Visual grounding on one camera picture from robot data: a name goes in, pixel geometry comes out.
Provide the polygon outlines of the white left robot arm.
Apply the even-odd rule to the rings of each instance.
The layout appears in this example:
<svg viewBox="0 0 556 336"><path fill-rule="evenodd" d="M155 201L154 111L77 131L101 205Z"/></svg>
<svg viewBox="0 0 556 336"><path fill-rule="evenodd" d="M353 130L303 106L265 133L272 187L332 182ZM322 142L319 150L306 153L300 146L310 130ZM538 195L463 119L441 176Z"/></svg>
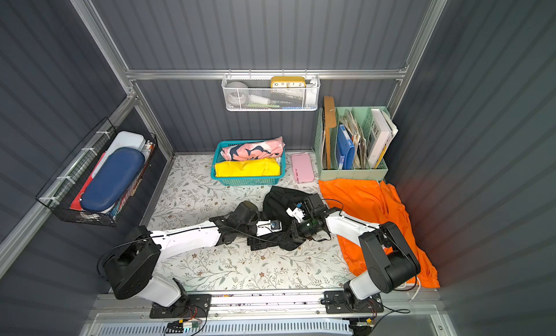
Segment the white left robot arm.
<svg viewBox="0 0 556 336"><path fill-rule="evenodd" d="M269 219L257 206L244 201L230 214L189 227L150 231L139 226L124 243L102 255L97 269L117 299L139 297L172 310L187 304L187 292L178 280L155 272L159 262L197 249L231 244L238 236L278 245L279 238L267 236L283 230L279 220Z"/></svg>

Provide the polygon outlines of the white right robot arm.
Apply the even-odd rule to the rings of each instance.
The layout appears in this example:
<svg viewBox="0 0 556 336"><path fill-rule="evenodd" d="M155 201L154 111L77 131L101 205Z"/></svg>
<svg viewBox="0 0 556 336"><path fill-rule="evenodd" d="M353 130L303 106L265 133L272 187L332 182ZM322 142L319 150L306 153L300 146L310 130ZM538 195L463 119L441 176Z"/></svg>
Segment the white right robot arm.
<svg viewBox="0 0 556 336"><path fill-rule="evenodd" d="M395 223L369 223L350 216L342 208L328 207L317 194L290 204L294 239L310 239L324 231L348 240L362 250L366 272L344 286L349 302L363 301L379 293L390 293L411 278L421 265Z"/></svg>

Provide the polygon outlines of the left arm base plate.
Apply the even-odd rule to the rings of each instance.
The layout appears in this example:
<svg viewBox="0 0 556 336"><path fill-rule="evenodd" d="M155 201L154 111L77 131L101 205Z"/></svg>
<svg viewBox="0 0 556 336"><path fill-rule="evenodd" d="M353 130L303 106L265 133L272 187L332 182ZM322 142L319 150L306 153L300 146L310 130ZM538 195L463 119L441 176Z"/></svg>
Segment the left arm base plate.
<svg viewBox="0 0 556 336"><path fill-rule="evenodd" d="M211 294L193 294L179 298L169 307L153 303L149 318L153 320L204 318L210 310L211 299Z"/></svg>

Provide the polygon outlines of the black shorts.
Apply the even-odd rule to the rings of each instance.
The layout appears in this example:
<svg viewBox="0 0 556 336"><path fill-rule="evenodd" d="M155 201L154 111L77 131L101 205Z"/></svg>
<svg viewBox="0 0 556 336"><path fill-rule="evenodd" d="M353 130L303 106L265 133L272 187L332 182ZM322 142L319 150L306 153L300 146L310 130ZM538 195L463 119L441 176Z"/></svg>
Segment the black shorts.
<svg viewBox="0 0 556 336"><path fill-rule="evenodd" d="M290 218L286 209L292 204L295 205L308 197L308 194L292 188L282 188L273 186L270 192L265 196L263 202L263 213L269 220L278 220L282 225L282 242L278 247L286 251L294 251L303 242L295 242L290 237L290 226L292 225L292 218ZM252 251L260 251L263 249L250 249Z"/></svg>

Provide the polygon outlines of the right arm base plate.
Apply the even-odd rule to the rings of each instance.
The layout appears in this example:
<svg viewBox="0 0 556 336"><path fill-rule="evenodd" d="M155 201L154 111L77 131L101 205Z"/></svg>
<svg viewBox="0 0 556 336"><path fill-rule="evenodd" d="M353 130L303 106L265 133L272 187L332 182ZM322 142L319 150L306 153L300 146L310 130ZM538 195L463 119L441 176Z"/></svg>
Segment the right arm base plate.
<svg viewBox="0 0 556 336"><path fill-rule="evenodd" d="M385 310L379 293L359 300L347 291L325 291L320 304L325 306L327 314L378 314Z"/></svg>

